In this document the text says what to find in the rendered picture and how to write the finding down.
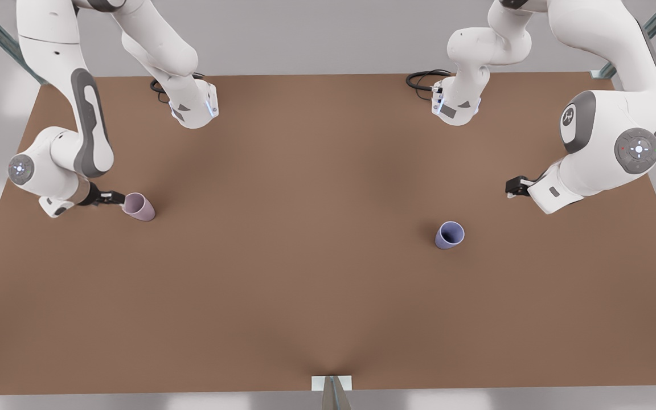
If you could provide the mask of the pink cup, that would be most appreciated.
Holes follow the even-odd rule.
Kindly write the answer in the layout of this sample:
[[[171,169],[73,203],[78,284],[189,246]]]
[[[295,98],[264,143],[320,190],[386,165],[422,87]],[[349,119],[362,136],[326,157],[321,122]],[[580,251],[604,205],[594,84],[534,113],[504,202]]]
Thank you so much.
[[[154,220],[156,216],[153,205],[151,205],[144,195],[138,194],[137,192],[126,195],[121,207],[123,212],[131,218],[143,222]]]

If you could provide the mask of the purple cup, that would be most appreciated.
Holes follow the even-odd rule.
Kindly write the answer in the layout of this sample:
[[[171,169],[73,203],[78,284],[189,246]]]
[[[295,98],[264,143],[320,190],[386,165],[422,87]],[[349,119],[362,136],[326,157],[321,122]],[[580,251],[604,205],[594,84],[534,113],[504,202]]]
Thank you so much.
[[[439,227],[434,243],[440,249],[450,249],[459,245],[463,239],[465,239],[463,226],[458,222],[447,221]]]

